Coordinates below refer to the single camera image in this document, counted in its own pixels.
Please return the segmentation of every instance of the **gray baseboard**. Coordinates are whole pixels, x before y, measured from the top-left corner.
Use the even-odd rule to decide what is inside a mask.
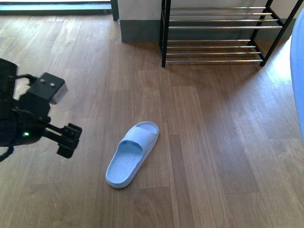
[[[292,20],[282,39],[289,39],[295,24]],[[121,20],[122,42],[157,42],[160,34],[159,20]],[[276,38],[280,29],[261,29],[256,37],[257,40]],[[169,39],[191,40],[191,39],[250,39],[252,30],[172,30]]]

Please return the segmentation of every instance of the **slipper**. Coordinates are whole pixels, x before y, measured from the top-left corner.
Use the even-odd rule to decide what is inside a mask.
[[[114,188],[127,186],[149,155],[158,135],[155,123],[145,121],[133,126],[117,146],[105,174],[107,183]]]

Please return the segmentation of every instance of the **metal rod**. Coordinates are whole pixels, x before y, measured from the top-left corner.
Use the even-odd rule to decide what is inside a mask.
[[[260,56],[261,60],[264,60],[264,59],[265,59],[265,56],[264,56],[262,50],[260,49],[260,47],[257,45],[257,43],[256,43],[254,40],[252,40],[252,41],[250,42],[250,44],[253,45],[253,46],[256,46],[256,47],[255,47],[255,50],[256,50],[257,52],[260,52],[260,54],[258,54],[258,55]]]
[[[172,7],[171,10],[263,10],[265,7],[201,7],[201,8],[180,8],[180,7]]]
[[[261,52],[167,53],[167,56],[245,55],[245,54],[260,54],[260,53]]]
[[[234,19],[234,20],[170,20],[170,22],[263,22],[278,21],[278,19]]]
[[[192,48],[255,48],[255,46],[171,46],[169,49],[192,49]]]
[[[271,17],[273,19],[276,19],[276,22],[278,23],[278,25],[280,25],[280,26],[284,25],[284,22],[280,19],[280,17],[270,7],[268,7],[268,12],[272,13]]]
[[[249,42],[250,39],[168,40],[168,42]]]
[[[241,15],[271,15],[271,13],[172,13],[171,16],[241,16]]]
[[[268,12],[268,8],[271,6],[272,2],[273,2],[273,0],[268,0],[268,1],[267,1],[266,5],[265,5],[265,9],[263,10],[263,13]],[[260,16],[260,19],[261,19],[261,20],[265,19],[265,15],[261,15],[261,16]],[[262,22],[258,22],[258,23],[256,24],[257,27],[260,27],[261,25],[262,25]],[[258,33],[258,32],[259,32],[259,29],[255,29],[255,30],[253,31],[252,35],[251,35],[250,40],[254,40],[254,39],[257,37],[257,33]]]
[[[231,63],[231,62],[263,62],[261,59],[240,60],[168,60],[167,63]]]
[[[282,26],[169,26],[169,29],[281,29]]]

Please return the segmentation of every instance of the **white fabric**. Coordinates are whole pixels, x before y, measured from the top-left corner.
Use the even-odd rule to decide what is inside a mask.
[[[304,9],[299,14],[292,33],[290,69],[295,104],[304,140]]]

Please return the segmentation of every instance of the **black cable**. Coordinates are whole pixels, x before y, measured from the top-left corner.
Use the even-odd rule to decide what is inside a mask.
[[[0,155],[0,162],[6,159],[7,157],[9,157],[13,152],[14,152],[14,147],[10,146],[4,154]]]

